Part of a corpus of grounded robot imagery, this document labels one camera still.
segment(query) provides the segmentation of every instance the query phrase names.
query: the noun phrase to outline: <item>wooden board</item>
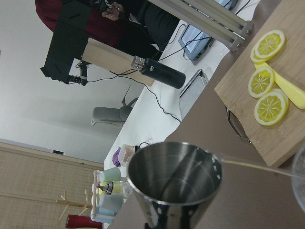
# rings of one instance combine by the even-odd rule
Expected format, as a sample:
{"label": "wooden board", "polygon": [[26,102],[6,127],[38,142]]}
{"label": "wooden board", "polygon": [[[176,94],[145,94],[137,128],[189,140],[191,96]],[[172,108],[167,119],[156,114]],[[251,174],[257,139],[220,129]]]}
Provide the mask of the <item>wooden board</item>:
{"label": "wooden board", "polygon": [[304,21],[305,1],[283,0],[215,87],[216,93],[239,119],[247,136],[269,166],[280,166],[305,141],[305,109],[298,109],[291,102],[286,115],[278,124],[262,126],[256,122],[254,106],[257,99],[252,98],[247,89],[255,71],[250,51],[268,31],[283,31],[287,38],[286,45],[267,63],[281,76],[305,90]]}
{"label": "wooden board", "polygon": [[[85,51],[82,55],[82,60],[110,70],[114,73],[121,74],[132,69],[131,64],[133,56],[89,38],[88,44],[86,45]],[[139,71],[127,75],[127,77],[133,78],[147,86],[151,86],[154,82],[153,78],[142,75]]]}

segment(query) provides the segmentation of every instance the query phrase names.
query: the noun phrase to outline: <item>stainless steel cup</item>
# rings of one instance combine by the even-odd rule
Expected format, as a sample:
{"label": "stainless steel cup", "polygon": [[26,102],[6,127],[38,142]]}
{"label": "stainless steel cup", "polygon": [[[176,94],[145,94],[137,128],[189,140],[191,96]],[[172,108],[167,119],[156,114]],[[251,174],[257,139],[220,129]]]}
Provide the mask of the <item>stainless steel cup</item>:
{"label": "stainless steel cup", "polygon": [[197,146],[177,142],[139,150],[127,171],[152,229],[193,229],[222,179],[217,158]]}

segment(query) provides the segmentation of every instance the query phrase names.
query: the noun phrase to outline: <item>yellow knife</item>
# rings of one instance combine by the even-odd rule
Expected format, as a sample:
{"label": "yellow knife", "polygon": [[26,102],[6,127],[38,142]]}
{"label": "yellow knife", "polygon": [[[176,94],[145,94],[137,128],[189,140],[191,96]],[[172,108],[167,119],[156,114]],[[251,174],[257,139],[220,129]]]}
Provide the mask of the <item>yellow knife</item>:
{"label": "yellow knife", "polygon": [[[263,67],[271,68],[267,63],[254,64],[255,68],[258,70]],[[286,80],[280,74],[278,74],[274,69],[272,69],[274,74],[274,81],[276,84],[285,92],[288,98],[293,102],[298,108],[305,109],[305,92],[295,86],[293,83]]]}

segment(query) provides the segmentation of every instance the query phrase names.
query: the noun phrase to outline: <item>black thermos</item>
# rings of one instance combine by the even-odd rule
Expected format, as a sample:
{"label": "black thermos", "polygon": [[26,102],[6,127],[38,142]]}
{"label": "black thermos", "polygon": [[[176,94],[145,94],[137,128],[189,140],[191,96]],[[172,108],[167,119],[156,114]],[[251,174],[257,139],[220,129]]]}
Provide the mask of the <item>black thermos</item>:
{"label": "black thermos", "polygon": [[139,69],[141,74],[174,88],[181,88],[185,82],[185,74],[150,58],[135,56],[132,67]]}

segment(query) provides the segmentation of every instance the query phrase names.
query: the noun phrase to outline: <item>person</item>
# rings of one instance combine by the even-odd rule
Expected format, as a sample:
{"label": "person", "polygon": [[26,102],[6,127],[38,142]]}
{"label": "person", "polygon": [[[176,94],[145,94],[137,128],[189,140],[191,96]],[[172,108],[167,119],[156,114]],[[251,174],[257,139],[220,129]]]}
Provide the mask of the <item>person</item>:
{"label": "person", "polygon": [[[62,7],[61,0],[35,0],[35,5],[41,21],[54,32]],[[120,13],[124,15],[123,18],[118,17]],[[130,14],[136,16],[141,26],[129,21]],[[129,55],[158,60],[162,54],[160,51],[164,50],[178,22],[175,16],[147,0],[118,0],[104,13],[93,7],[85,33]]]}

